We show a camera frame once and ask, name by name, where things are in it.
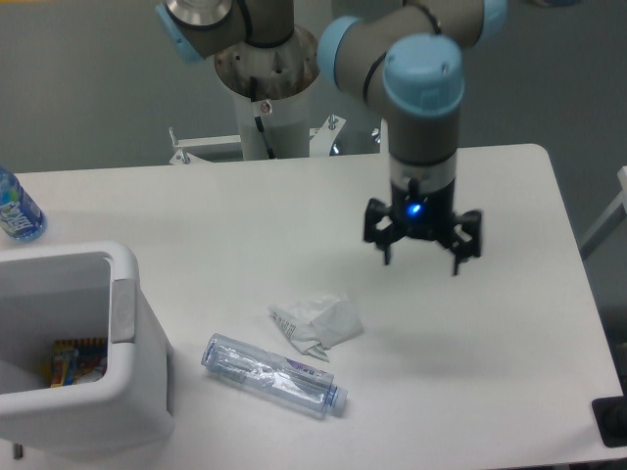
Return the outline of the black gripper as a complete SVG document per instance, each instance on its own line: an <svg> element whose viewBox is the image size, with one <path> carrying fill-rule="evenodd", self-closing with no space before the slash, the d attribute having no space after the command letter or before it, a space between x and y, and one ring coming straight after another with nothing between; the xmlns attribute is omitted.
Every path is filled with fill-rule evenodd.
<svg viewBox="0 0 627 470"><path fill-rule="evenodd" d="M383 263L392 259L392 245L405 237L437 241L453 254L453 275L483 250L481 210L454 213L455 182L429 194L412 198L407 190L391 185L392 206L370 198L363 218L362 239L382 252Z"/></svg>

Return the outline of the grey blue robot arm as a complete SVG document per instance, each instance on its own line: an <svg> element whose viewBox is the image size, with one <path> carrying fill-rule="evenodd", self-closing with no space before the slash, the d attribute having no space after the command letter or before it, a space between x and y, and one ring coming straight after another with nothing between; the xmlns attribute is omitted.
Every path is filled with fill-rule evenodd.
<svg viewBox="0 0 627 470"><path fill-rule="evenodd" d="M404 238L436 242L463 263L482 254L483 213L454 210L461 52L496 34L507 10L504 1L405 1L373 22L338 18L318 37L295 23L290 1L163 1L156 14L180 57L212 59L243 99L248 159L308 153L309 133L277 106L319 77L377 113L387 125L392 200L369 200L364 241L384 255Z"/></svg>

